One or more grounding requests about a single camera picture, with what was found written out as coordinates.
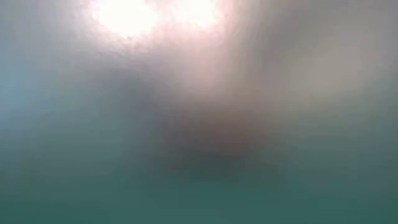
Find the sun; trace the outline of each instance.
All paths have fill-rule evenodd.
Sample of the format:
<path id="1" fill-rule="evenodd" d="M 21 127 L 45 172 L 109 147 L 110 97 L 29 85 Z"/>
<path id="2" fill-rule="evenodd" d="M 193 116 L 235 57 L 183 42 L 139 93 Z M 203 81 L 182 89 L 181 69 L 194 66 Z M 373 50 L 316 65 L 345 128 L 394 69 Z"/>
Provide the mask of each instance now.
<path id="1" fill-rule="evenodd" d="M 93 17 L 106 30 L 128 39 L 148 35 L 159 15 L 143 0 L 99 0 Z"/>

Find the sunlight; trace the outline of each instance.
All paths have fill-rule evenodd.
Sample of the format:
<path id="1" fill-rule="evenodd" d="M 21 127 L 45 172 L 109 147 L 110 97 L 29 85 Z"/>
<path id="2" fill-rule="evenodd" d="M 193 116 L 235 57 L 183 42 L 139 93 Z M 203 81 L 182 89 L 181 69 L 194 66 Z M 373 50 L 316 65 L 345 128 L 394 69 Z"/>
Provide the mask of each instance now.
<path id="1" fill-rule="evenodd" d="M 100 0 L 93 16 L 105 29 L 125 39 L 150 34 L 159 20 L 142 0 Z"/>
<path id="2" fill-rule="evenodd" d="M 180 0 L 172 9 L 176 23 L 193 29 L 209 29 L 217 25 L 221 12 L 212 0 Z"/>

